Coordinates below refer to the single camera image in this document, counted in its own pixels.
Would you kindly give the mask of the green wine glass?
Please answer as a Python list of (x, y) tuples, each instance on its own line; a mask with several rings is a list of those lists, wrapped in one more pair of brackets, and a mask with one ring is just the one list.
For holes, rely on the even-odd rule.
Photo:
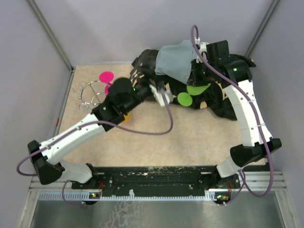
[(203, 94), (209, 87), (211, 83), (203, 86), (186, 86), (186, 92), (181, 92), (177, 96), (177, 101), (180, 105), (189, 107), (193, 103), (193, 96), (198, 96)]

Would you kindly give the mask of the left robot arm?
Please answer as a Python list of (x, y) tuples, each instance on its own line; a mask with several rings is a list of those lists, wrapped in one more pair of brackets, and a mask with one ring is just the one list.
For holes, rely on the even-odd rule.
[(52, 139), (28, 144), (30, 153), (38, 152), (33, 166), (42, 185), (57, 180), (75, 181), (92, 189), (99, 177), (91, 164), (75, 164), (63, 158), (89, 139), (105, 133), (125, 120), (125, 116), (147, 97), (152, 95), (150, 81), (143, 80), (132, 85), (128, 78), (113, 82), (105, 100), (87, 114), (80, 122)]

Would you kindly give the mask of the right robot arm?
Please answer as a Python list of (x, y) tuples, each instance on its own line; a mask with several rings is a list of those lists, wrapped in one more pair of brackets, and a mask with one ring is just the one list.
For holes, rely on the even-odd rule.
[(282, 142), (272, 136), (259, 110), (250, 71), (255, 63), (248, 57), (231, 54), (226, 40), (209, 44), (195, 38), (192, 44), (197, 53), (192, 68), (195, 82), (222, 84), (242, 135), (242, 143), (230, 148), (230, 155), (216, 166), (213, 184), (225, 187), (230, 176), (263, 158), (273, 171), (271, 154), (282, 147)]

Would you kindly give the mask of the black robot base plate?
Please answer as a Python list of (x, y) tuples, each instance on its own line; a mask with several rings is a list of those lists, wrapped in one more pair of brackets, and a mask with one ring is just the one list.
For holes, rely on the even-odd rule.
[(72, 182), (74, 190), (101, 191), (105, 197), (204, 196), (210, 189), (238, 189), (237, 174), (221, 178), (214, 166), (96, 167), (92, 180)]

